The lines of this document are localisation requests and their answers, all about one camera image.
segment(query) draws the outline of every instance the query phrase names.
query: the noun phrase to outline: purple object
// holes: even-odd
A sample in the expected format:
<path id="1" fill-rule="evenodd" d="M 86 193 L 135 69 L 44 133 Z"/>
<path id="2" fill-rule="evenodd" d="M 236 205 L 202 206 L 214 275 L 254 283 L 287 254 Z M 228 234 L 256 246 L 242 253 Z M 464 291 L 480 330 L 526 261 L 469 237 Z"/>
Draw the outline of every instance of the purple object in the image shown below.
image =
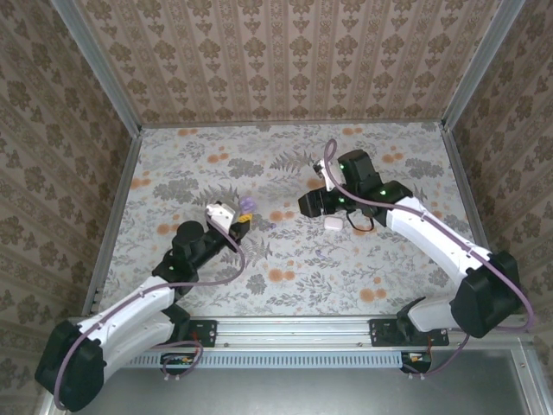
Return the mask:
<path id="1" fill-rule="evenodd" d="M 242 214 L 252 214 L 257 209 L 257 204 L 251 196 L 241 198 L 238 204 Z"/>

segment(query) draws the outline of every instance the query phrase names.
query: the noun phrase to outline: small white object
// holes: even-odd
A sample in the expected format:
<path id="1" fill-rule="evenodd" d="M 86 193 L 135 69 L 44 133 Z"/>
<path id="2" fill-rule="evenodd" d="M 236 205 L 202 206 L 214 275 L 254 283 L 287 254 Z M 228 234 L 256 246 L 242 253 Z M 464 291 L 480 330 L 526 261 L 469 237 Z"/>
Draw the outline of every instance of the small white object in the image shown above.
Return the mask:
<path id="1" fill-rule="evenodd" d="M 344 227 L 344 221 L 340 218 L 334 218 L 333 216 L 327 216 L 325 218 L 325 229 L 329 231 L 341 231 Z"/>
<path id="2" fill-rule="evenodd" d="M 227 203 L 214 203 L 206 206 L 209 217 L 217 225 L 228 233 L 231 225 L 238 220 L 238 208 L 229 206 Z"/>

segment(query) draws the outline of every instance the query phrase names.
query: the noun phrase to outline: patterned wall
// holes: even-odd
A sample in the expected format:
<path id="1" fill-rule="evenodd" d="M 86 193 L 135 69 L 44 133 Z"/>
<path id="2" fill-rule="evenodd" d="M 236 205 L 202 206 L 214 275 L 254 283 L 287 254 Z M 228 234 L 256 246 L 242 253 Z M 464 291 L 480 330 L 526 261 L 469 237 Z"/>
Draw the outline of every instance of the patterned wall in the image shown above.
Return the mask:
<path id="1" fill-rule="evenodd" d="M 143 124 L 439 118 L 499 0 L 79 0 Z"/>
<path id="2" fill-rule="evenodd" d="M 130 139 L 49 1 L 0 2 L 0 413 L 81 312 Z"/>
<path id="3" fill-rule="evenodd" d="M 553 2 L 526 2 L 454 135 L 488 239 L 518 259 L 553 374 Z"/>

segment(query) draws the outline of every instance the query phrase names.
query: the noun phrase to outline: metal edge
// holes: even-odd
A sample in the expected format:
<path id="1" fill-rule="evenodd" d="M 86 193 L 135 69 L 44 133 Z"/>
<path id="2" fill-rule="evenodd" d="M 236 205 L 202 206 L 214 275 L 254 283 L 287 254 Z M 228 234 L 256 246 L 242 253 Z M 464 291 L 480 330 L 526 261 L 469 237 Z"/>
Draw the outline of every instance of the metal edge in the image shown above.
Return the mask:
<path id="1" fill-rule="evenodd" d="M 191 127 L 271 127 L 272 125 L 343 125 L 343 124 L 426 124 L 426 123 L 440 123 L 441 120 L 437 118 L 424 118 L 424 119 L 289 119 L 284 121 L 230 121 L 230 122 L 217 122 L 217 123 L 176 123 L 176 124 L 143 124 L 145 129 L 157 129 L 157 128 L 191 128 Z"/>
<path id="2" fill-rule="evenodd" d="M 536 350 L 526 349 L 524 353 L 526 354 L 526 359 L 528 361 L 528 368 L 533 374 L 537 388 L 543 397 L 543 404 L 545 405 L 546 413 L 551 415 L 553 414 L 553 397 L 551 396 L 551 390 L 547 386 L 547 381 L 545 380 L 545 374 L 543 373 L 542 364 L 537 358 Z"/>
<path id="3" fill-rule="evenodd" d="M 504 0 L 499 5 L 443 114 L 442 119 L 449 129 L 453 130 L 457 124 L 523 5 L 524 0 Z"/>
<path id="4" fill-rule="evenodd" d="M 61 411 L 58 408 L 56 408 L 54 403 L 54 395 L 50 392 L 45 392 L 42 396 L 42 405 L 39 411 L 37 412 L 38 415 L 65 415 L 68 414 L 67 411 Z"/>
<path id="5" fill-rule="evenodd" d="M 129 195 L 132 176 L 134 174 L 135 167 L 137 166 L 141 144 L 141 136 L 133 138 L 130 142 L 129 154 L 127 155 L 123 173 L 121 174 L 121 179 L 119 180 L 118 191 L 115 194 L 113 206 L 111 207 L 110 219 L 107 222 L 104 239 L 102 240 L 102 245 L 100 247 L 98 257 L 96 258 L 96 265 L 94 266 L 94 271 L 92 272 L 88 292 L 86 293 L 86 300 L 82 310 L 82 314 L 84 316 L 91 312 L 94 298 L 98 293 L 98 288 L 104 283 L 105 278 L 107 277 L 107 272 L 110 269 L 111 257 L 117 241 L 119 227 L 121 226 L 121 219 L 123 218 L 124 207 L 127 202 L 127 196 Z"/>
<path id="6" fill-rule="evenodd" d="M 80 14 L 76 2 L 52 0 L 52 4 L 69 29 L 77 46 L 79 46 L 80 52 L 85 56 L 86 61 L 96 75 L 102 89 L 109 97 L 130 136 L 132 138 L 138 137 L 140 133 L 139 117 L 127 99 L 124 90 L 119 85 L 115 74 L 109 66 L 108 60 L 96 43 L 92 32 L 86 25 L 86 20 Z"/>
<path id="7" fill-rule="evenodd" d="M 518 380 L 531 415 L 551 414 L 551 394 L 537 361 L 536 352 L 525 348 L 511 351 Z"/>
<path id="8" fill-rule="evenodd" d="M 484 227 L 482 226 L 480 216 L 478 215 L 476 203 L 474 202 L 473 192 L 468 184 L 461 156 L 457 150 L 457 144 L 455 143 L 453 132 L 450 129 L 445 128 L 443 125 L 440 125 L 440 130 L 442 132 L 442 139 L 446 147 L 446 152 L 448 153 L 451 169 L 453 170 L 455 181 L 457 182 L 457 188 L 459 189 L 461 200 L 463 202 L 463 206 L 465 207 L 468 224 L 473 232 L 474 242 L 477 245 L 485 247 L 486 249 L 490 249 L 486 233 L 484 232 Z"/>

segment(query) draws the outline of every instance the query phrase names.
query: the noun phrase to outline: black bracket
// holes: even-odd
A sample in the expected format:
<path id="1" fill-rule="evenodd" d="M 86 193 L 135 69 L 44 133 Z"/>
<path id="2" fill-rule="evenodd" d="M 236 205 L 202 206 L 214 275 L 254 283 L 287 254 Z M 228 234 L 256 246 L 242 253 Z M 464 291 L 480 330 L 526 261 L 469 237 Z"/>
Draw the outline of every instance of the black bracket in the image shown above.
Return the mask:
<path id="1" fill-rule="evenodd" d="M 374 348 L 389 348 L 397 346 L 425 347 L 448 346 L 449 337 L 446 329 L 432 330 L 427 333 L 416 332 L 406 337 L 397 326 L 397 318 L 376 318 L 369 320 L 371 346 Z"/>
<path id="2" fill-rule="evenodd" d="M 184 340 L 196 340 L 204 348 L 214 348 L 217 340 L 217 320 L 190 320 Z"/>

